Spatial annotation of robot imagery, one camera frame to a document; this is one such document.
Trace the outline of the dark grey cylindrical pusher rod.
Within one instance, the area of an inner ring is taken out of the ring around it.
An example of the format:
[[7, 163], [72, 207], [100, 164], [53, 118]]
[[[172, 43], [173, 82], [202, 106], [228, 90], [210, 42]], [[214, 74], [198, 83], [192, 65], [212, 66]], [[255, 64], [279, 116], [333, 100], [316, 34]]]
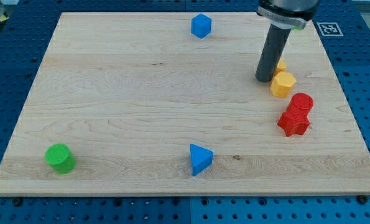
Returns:
[[273, 24], [270, 25], [255, 73], [257, 81], [265, 83], [273, 79], [290, 31], [290, 29], [281, 29]]

